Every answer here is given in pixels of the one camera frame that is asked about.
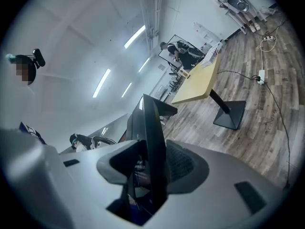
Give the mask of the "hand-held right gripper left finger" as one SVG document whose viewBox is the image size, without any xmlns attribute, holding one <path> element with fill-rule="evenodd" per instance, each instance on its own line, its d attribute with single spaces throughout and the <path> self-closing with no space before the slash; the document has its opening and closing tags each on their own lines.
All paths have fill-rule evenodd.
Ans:
<svg viewBox="0 0 305 229">
<path fill-rule="evenodd" d="M 110 158 L 133 141 L 59 155 L 17 131 L 0 132 L 0 170 L 12 197 L 30 217 L 26 228 L 134 229 L 119 217 L 125 177 Z"/>
</svg>

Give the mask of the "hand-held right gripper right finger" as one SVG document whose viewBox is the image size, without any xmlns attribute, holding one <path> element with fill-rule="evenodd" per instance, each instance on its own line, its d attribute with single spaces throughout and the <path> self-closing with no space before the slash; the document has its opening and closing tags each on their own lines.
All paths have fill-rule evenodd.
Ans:
<svg viewBox="0 0 305 229">
<path fill-rule="evenodd" d="M 283 192 L 238 158 L 168 140 L 189 155 L 193 170 L 168 186 L 168 198 L 147 229 L 256 229 L 277 209 Z"/>
</svg>

